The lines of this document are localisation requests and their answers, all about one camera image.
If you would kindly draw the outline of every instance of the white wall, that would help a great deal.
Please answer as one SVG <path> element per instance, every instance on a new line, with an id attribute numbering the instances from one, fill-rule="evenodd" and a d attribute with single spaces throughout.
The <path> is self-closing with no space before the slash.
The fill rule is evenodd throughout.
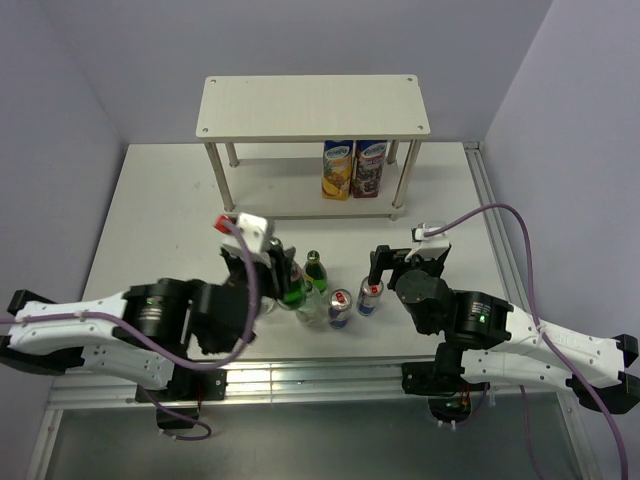
<path id="1" fill-rule="evenodd" d="M 0 145 L 0 309 L 19 288 L 76 300 L 122 147 L 35 0 L 0 2 Z M 50 384 L 0 365 L 3 480 L 24 476 Z"/>
<path id="2" fill-rule="evenodd" d="M 541 313 L 604 337 L 640 336 L 639 20 L 637 0 L 555 0 L 484 151 L 497 198 L 532 232 Z M 616 478 L 606 423 L 584 417 L 604 478 Z M 640 406 L 617 419 L 637 478 Z"/>
<path id="3" fill-rule="evenodd" d="M 415 73 L 481 140 L 551 0 L 43 0 L 130 143 L 194 142 L 208 75 Z"/>

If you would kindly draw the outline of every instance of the cable tie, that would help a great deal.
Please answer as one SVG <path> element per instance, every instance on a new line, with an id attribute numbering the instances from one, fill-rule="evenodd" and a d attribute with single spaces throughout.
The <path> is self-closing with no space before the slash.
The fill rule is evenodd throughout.
<path id="1" fill-rule="evenodd" d="M 538 326 L 536 326 L 536 331 L 538 332 L 538 341 L 536 342 L 536 348 L 542 344 L 542 334 L 547 332 L 547 325 L 546 324 L 540 324 Z"/>

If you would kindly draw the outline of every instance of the green glass bottle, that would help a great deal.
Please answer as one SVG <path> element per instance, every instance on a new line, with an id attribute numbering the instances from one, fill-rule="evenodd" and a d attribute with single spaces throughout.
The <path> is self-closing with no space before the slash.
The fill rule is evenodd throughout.
<path id="1" fill-rule="evenodd" d="M 307 300 L 307 288 L 300 265 L 293 262 L 289 277 L 289 292 L 281 300 L 283 307 L 289 310 L 300 308 Z"/>
<path id="2" fill-rule="evenodd" d="M 315 250 L 310 250 L 307 253 L 307 263 L 304 265 L 304 276 L 308 282 L 313 283 L 313 286 L 318 289 L 320 293 L 329 286 L 327 280 L 327 270 L 320 263 L 320 254 Z"/>

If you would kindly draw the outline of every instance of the metal rod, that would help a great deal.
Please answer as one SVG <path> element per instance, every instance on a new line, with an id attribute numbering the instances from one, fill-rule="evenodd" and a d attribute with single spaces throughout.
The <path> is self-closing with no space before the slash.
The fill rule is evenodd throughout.
<path id="1" fill-rule="evenodd" d="M 409 151 L 407 152 L 407 159 L 404 161 L 404 167 L 402 168 L 402 174 L 398 182 L 398 190 L 396 190 L 396 196 L 393 199 L 393 208 L 402 208 L 402 205 L 404 205 L 404 197 L 407 194 L 413 166 L 418 159 L 418 153 L 420 153 L 420 145 L 422 145 L 421 140 L 411 140 Z"/>
<path id="2" fill-rule="evenodd" d="M 218 188 L 220 189 L 220 196 L 222 197 L 224 209 L 227 212 L 233 212 L 235 205 L 231 198 L 231 192 L 229 191 L 229 185 L 227 184 L 227 177 L 224 176 L 224 168 L 222 167 L 218 147 L 215 143 L 207 142 L 204 144 L 204 148 L 207 150 L 207 155 L 209 155 L 209 160 L 213 167 L 213 173 L 216 175 L 216 181 L 218 182 Z"/>
<path id="3" fill-rule="evenodd" d="M 225 143 L 224 146 L 227 147 L 227 155 L 229 156 L 229 165 L 231 165 L 234 168 L 240 165 L 240 162 L 238 161 L 238 154 L 236 153 L 235 145 L 229 142 L 229 143 Z"/>
<path id="4" fill-rule="evenodd" d="M 387 153 L 387 163 L 389 165 L 396 163 L 399 144 L 400 142 L 398 140 L 391 140 L 391 145 L 389 145 L 389 153 Z"/>

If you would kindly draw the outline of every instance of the can lid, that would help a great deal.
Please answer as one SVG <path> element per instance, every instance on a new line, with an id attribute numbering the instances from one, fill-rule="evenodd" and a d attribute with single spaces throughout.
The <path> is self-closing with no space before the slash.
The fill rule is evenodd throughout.
<path id="1" fill-rule="evenodd" d="M 382 292 L 384 292 L 384 284 L 380 282 L 378 285 L 369 285 L 368 279 L 369 277 L 364 277 L 364 280 L 362 280 L 362 291 L 370 297 L 382 295 Z"/>
<path id="2" fill-rule="evenodd" d="M 307 253 L 307 261 L 311 262 L 311 263 L 317 263 L 320 261 L 320 254 L 318 253 L 317 250 L 309 250 L 309 253 Z"/>
<path id="3" fill-rule="evenodd" d="M 331 294 L 329 303 L 334 310 L 349 310 L 351 308 L 351 294 L 344 289 L 336 290 Z"/>

